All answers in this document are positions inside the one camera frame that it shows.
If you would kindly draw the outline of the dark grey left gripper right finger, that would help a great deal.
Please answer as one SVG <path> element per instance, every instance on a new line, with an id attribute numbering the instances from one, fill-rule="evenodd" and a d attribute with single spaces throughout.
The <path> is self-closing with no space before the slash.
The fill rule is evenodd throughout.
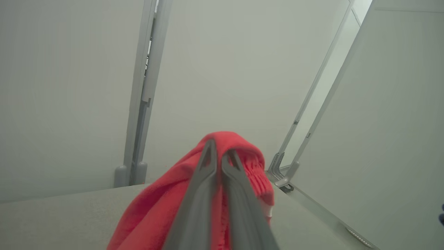
<path id="1" fill-rule="evenodd" d="M 222 156 L 221 176 L 227 197 L 232 250 L 278 250 L 236 150 Z"/>

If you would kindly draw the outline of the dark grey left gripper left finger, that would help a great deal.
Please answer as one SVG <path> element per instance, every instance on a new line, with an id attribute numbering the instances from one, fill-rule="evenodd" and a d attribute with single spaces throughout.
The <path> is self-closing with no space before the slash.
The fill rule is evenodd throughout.
<path id="1" fill-rule="evenodd" d="M 213 199 L 221 184 L 215 140 L 205 143 L 184 198 L 163 244 L 164 250 L 210 250 Z"/>

